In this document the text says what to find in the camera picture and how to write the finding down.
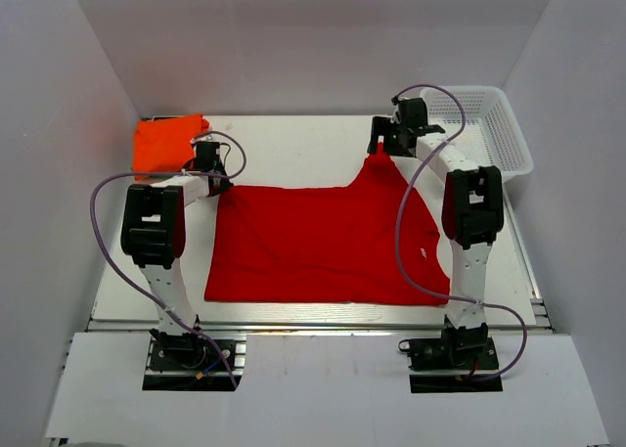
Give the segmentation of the red t shirt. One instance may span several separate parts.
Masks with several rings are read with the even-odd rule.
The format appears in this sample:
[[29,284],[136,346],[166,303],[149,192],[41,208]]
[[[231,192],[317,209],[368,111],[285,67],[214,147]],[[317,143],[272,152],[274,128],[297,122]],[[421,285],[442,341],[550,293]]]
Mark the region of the red t shirt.
[[445,303],[439,228],[407,186],[377,152],[343,187],[232,187],[217,204],[205,300]]

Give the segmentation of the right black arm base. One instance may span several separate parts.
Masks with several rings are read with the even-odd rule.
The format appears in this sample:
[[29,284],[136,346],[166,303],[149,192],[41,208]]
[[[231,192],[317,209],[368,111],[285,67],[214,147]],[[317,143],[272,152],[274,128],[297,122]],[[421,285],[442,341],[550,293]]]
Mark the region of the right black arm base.
[[440,336],[398,342],[409,359],[413,394],[501,392],[499,360],[488,326],[455,328],[446,322]]

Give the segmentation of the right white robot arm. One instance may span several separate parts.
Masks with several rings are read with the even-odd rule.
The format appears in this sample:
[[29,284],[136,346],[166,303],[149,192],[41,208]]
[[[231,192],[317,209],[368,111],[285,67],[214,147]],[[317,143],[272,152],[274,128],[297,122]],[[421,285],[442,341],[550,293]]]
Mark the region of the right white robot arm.
[[486,325],[486,266],[504,226],[502,174],[496,166],[480,166],[468,158],[445,130],[428,121],[425,100],[392,99],[391,116],[372,120],[368,153],[414,157],[419,171],[429,168],[444,185],[441,225],[452,249],[452,278],[446,323],[456,330]]

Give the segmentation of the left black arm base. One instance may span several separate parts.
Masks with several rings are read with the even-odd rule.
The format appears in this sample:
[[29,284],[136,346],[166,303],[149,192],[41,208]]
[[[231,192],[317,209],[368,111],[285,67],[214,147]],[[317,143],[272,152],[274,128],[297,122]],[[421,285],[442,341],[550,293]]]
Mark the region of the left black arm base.
[[196,335],[151,329],[142,389],[171,392],[233,392],[241,381],[246,343],[218,338],[216,349]]

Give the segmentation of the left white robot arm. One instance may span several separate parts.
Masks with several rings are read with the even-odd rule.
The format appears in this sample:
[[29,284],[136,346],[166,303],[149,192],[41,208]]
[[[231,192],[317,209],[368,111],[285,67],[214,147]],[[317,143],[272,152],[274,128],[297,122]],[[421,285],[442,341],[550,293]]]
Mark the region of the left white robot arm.
[[220,143],[206,136],[194,144],[194,156],[184,164],[184,174],[131,185],[122,220],[122,251],[140,269],[150,294],[160,301],[155,336],[180,336],[172,353],[187,368],[204,361],[207,346],[189,334],[199,328],[199,319],[187,296],[180,264],[186,244],[185,208],[232,186],[220,149]]

